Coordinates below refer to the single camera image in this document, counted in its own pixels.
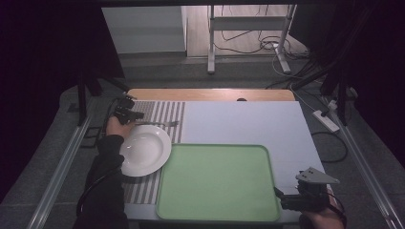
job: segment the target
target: person's arm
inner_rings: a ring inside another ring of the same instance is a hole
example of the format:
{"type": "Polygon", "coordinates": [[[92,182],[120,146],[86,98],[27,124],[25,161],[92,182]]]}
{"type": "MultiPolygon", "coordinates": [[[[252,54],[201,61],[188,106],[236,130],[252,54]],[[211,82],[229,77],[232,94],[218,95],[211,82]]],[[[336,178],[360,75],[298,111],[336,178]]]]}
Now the person's arm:
{"type": "MultiPolygon", "coordinates": [[[[330,205],[337,208],[337,204],[334,199],[330,196],[330,205]]],[[[314,229],[344,229],[345,226],[342,219],[331,209],[326,208],[321,212],[302,212],[302,214],[307,217],[314,229]]]]}
{"type": "Polygon", "coordinates": [[[106,136],[97,144],[99,155],[86,179],[85,190],[93,187],[79,206],[81,213],[74,228],[129,228],[121,187],[120,165],[124,157],[119,154],[119,149],[133,126],[121,125],[116,117],[109,119],[106,136]]]}

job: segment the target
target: wooden table edge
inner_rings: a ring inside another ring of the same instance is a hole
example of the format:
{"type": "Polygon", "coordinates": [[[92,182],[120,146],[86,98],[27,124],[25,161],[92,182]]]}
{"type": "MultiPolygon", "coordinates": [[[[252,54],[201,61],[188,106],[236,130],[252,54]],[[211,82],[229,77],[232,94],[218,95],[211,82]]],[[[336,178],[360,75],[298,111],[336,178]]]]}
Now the wooden table edge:
{"type": "Polygon", "coordinates": [[[137,100],[162,101],[295,101],[290,90],[265,89],[131,89],[137,100]]]}

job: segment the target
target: black sleeve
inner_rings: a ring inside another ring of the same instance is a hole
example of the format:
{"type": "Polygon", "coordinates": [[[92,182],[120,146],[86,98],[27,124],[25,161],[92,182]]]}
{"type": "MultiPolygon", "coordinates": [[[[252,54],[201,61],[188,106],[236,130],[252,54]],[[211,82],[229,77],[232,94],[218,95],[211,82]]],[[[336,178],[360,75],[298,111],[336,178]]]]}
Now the black sleeve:
{"type": "Polygon", "coordinates": [[[124,213],[122,172],[117,169],[124,160],[119,154],[123,141],[120,135],[108,135],[98,142],[99,155],[95,157],[87,175],[85,190],[110,171],[116,171],[88,193],[74,228],[129,228],[124,213]]]}

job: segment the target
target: power strip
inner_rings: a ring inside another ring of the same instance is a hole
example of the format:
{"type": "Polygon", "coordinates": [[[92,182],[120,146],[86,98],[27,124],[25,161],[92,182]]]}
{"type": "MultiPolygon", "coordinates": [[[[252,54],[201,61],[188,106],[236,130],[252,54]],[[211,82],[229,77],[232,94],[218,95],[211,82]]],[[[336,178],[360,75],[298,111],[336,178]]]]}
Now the power strip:
{"type": "Polygon", "coordinates": [[[328,130],[330,130],[332,133],[340,130],[339,127],[336,126],[336,124],[334,124],[326,115],[321,116],[321,113],[322,113],[321,111],[316,111],[312,114],[316,117],[316,119],[318,119],[322,124],[324,124],[324,126],[328,128],[328,130]]]}

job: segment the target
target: person's hand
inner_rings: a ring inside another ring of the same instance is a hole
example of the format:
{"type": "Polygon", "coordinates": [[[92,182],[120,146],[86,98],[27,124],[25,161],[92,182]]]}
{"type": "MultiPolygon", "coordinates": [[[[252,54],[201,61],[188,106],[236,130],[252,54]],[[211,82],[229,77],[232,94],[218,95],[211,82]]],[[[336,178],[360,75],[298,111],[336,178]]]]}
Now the person's hand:
{"type": "Polygon", "coordinates": [[[126,138],[132,128],[135,126],[135,122],[130,122],[128,124],[122,125],[119,123],[118,118],[115,116],[112,116],[108,119],[107,122],[107,129],[106,129],[106,135],[121,135],[122,137],[126,138]]]}
{"type": "MultiPolygon", "coordinates": [[[[334,201],[333,197],[330,196],[330,204],[337,209],[339,209],[334,201]]],[[[315,229],[344,229],[342,220],[336,213],[331,209],[326,208],[325,210],[314,213],[314,212],[302,212],[303,215],[307,216],[313,224],[315,229]]]]}

